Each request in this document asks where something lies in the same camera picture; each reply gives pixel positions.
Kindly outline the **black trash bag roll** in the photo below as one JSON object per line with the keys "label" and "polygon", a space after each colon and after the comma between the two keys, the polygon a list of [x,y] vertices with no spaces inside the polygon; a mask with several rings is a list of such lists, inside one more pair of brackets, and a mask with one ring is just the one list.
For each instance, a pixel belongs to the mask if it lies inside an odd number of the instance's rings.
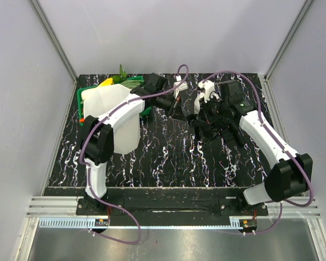
{"label": "black trash bag roll", "polygon": [[237,143],[240,146],[245,145],[243,135],[233,126],[228,126],[227,128],[223,129],[221,131],[221,136],[226,144]]}

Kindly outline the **white translucent trash bin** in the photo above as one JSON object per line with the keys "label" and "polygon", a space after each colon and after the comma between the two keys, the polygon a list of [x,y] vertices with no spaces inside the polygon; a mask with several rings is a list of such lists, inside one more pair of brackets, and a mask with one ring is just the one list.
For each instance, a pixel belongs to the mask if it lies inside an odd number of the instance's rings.
{"label": "white translucent trash bin", "polygon": [[97,87],[84,101],[84,116],[89,115],[114,129],[114,152],[128,154],[138,147],[140,140],[139,113],[145,108],[144,100],[132,94],[121,84]]}

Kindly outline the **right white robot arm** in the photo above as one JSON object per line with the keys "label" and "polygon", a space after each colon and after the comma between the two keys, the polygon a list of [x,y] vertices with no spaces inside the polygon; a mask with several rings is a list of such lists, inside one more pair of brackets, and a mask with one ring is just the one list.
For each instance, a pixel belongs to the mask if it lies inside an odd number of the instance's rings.
{"label": "right white robot arm", "polygon": [[309,192],[307,203],[313,199],[311,184],[312,158],[292,148],[267,122],[261,112],[260,103],[254,104],[242,96],[241,84],[236,80],[223,82],[220,88],[210,80],[203,80],[199,87],[204,90],[203,100],[213,116],[219,116],[245,131],[257,144],[270,165],[267,178],[258,185],[243,192],[243,198],[236,202],[236,209],[242,215],[249,215],[256,204],[263,202],[291,203],[290,198]]}

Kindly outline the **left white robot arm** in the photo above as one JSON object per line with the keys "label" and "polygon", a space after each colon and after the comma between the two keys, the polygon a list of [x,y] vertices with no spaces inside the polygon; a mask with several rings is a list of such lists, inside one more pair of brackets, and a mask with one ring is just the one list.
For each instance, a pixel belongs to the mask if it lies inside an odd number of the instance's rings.
{"label": "left white robot arm", "polygon": [[152,73],[132,89],[123,83],[98,86],[84,100],[84,123],[79,133],[80,163],[86,166],[88,208],[96,215],[106,211],[106,166],[113,154],[128,154],[138,147],[140,114],[158,107],[169,115],[180,101],[179,92],[187,88],[186,79],[177,76],[173,87],[167,79]]}

